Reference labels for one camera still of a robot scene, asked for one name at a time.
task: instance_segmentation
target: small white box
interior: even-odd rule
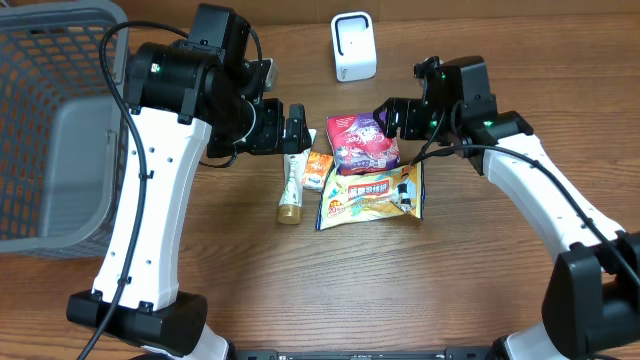
[[[378,60],[373,37],[373,21],[363,11],[336,15],[331,20],[333,55],[338,81],[372,78]]]

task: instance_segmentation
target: plastic basket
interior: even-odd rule
[[[98,45],[122,21],[105,0],[0,10],[0,253],[106,252],[127,132]],[[127,40],[107,50],[120,91]]]

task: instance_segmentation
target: white tube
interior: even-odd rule
[[[309,129],[311,144],[316,137],[316,130]],[[278,222],[282,224],[300,224],[302,209],[302,175],[307,167],[311,148],[300,154],[284,155],[284,192],[278,204]]]

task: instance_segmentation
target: gold cap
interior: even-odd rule
[[[284,204],[278,206],[278,222],[281,224],[300,224],[299,206]]]

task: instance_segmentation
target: tabletop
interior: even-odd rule
[[[328,24],[257,28],[280,68],[276,90],[305,105],[330,153],[331,115],[419,97],[425,57],[485,58],[501,112],[518,111],[574,185],[628,231],[640,223],[640,15],[379,22],[373,79],[338,83]],[[132,51],[173,39],[131,34]],[[249,58],[255,57],[250,44]],[[422,144],[400,142],[408,160]],[[425,163],[424,220],[409,216],[314,230],[320,194],[305,191],[302,223],[281,225],[282,156],[240,155],[198,169],[184,224],[181,290],[207,297],[207,322],[240,349],[421,350],[490,345],[540,321],[552,263],[510,200],[460,158]],[[101,259],[0,256],[0,358],[74,358],[91,332],[67,322],[70,294],[91,287]],[[91,357],[139,349],[103,337]],[[610,354],[640,359],[640,345]]]

